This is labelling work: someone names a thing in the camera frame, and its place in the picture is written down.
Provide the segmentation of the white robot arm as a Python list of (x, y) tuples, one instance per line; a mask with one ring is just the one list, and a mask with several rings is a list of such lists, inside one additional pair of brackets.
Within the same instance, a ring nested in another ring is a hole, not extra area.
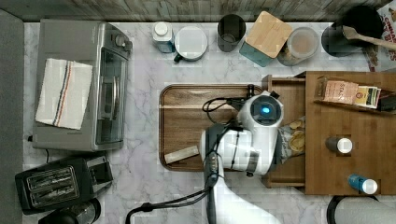
[(276, 161), (278, 127), (284, 108), (277, 97), (263, 91), (246, 99), (228, 124), (214, 124), (202, 132), (200, 154), (208, 188), (209, 224), (281, 224), (271, 213), (232, 192), (224, 171), (265, 175)]

